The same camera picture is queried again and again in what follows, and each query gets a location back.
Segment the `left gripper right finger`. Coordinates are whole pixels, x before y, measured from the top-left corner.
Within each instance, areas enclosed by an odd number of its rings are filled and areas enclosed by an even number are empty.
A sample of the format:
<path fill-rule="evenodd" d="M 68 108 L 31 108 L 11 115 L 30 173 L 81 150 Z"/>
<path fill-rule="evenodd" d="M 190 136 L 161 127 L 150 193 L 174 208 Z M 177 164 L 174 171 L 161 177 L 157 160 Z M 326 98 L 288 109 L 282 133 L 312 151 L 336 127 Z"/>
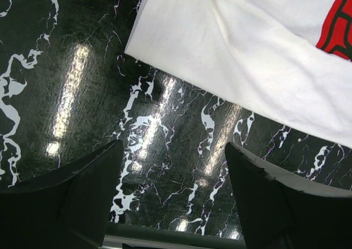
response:
<path fill-rule="evenodd" d="M 351 191 L 305 179 L 232 142 L 225 155 L 247 248 L 351 248 Z"/>

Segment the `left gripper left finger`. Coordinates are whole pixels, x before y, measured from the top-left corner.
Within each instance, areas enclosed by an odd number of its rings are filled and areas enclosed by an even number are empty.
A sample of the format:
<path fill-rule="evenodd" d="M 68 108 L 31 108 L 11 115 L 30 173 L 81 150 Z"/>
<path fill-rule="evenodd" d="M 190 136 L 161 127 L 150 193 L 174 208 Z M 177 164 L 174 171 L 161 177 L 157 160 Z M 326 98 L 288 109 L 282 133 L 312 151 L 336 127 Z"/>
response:
<path fill-rule="evenodd" d="M 47 174 L 1 189 L 1 248 L 99 248 L 123 159 L 113 140 Z"/>

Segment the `white Coca-Cola t-shirt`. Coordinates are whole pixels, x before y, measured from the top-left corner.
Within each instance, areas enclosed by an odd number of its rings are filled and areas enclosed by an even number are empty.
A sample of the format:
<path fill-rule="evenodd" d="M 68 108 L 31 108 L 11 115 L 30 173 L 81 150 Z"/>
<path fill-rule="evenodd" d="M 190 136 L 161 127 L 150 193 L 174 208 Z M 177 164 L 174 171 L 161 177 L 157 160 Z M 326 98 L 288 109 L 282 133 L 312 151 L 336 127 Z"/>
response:
<path fill-rule="evenodd" d="M 142 0 L 125 52 L 351 146 L 351 0 Z"/>

